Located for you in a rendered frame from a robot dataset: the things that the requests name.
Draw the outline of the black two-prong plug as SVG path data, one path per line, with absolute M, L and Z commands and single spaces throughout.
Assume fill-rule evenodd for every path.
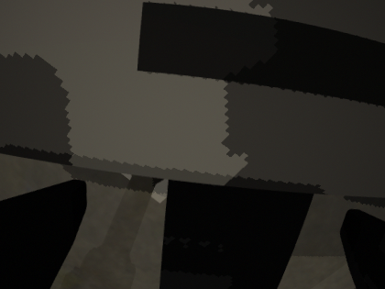
M 167 182 L 159 289 L 276 289 L 313 194 Z

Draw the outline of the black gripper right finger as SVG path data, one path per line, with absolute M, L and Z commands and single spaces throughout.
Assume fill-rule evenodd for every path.
M 346 262 L 357 289 L 385 289 L 385 221 L 348 209 L 340 228 Z

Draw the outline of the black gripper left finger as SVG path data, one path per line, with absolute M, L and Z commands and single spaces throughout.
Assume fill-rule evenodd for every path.
M 0 289 L 50 289 L 86 205 L 80 180 L 0 200 Z

